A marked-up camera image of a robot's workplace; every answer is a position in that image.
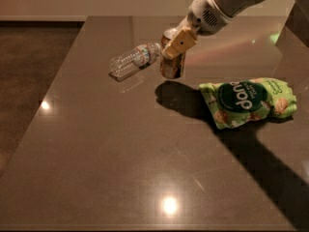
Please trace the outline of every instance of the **green bag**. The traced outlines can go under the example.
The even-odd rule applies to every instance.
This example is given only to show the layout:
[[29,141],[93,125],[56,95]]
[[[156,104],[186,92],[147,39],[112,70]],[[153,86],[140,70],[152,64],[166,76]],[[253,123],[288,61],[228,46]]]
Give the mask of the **green bag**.
[[287,118],[297,110],[288,83],[273,78],[200,84],[200,91],[219,129],[266,117]]

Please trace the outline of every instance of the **clear plastic bottle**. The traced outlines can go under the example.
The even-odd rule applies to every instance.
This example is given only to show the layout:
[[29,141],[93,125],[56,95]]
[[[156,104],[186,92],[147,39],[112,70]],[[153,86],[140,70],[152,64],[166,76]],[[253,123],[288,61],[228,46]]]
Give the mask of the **clear plastic bottle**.
[[118,81],[123,81],[154,63],[159,52],[159,43],[138,45],[110,60],[109,68],[111,72],[109,75]]

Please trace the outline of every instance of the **wall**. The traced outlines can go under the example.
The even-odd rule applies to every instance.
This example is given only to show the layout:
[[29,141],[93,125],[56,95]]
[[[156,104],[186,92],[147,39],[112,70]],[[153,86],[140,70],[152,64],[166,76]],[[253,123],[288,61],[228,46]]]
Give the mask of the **wall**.
[[[88,15],[185,15],[192,0],[0,0],[0,20],[84,20]],[[287,15],[293,0],[267,0],[242,15]]]

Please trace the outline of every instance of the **bright light spot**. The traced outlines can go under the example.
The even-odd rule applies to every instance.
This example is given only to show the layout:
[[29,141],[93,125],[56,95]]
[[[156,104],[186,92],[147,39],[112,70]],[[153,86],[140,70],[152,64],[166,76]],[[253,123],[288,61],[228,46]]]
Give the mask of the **bright light spot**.
[[273,44],[277,43],[279,36],[280,36],[280,33],[270,35],[270,40],[272,41]]
[[49,109],[49,104],[46,101],[43,101],[41,104],[42,109],[48,110]]
[[177,200],[174,197],[166,197],[163,200],[163,212],[168,215],[172,216],[177,211]]

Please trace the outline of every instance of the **green light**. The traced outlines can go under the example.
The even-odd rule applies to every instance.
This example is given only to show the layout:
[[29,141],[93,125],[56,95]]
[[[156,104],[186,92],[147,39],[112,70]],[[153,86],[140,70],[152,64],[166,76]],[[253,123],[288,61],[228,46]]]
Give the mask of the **green light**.
[[270,40],[273,42],[273,44],[277,43],[279,36],[280,36],[280,33],[270,35]]

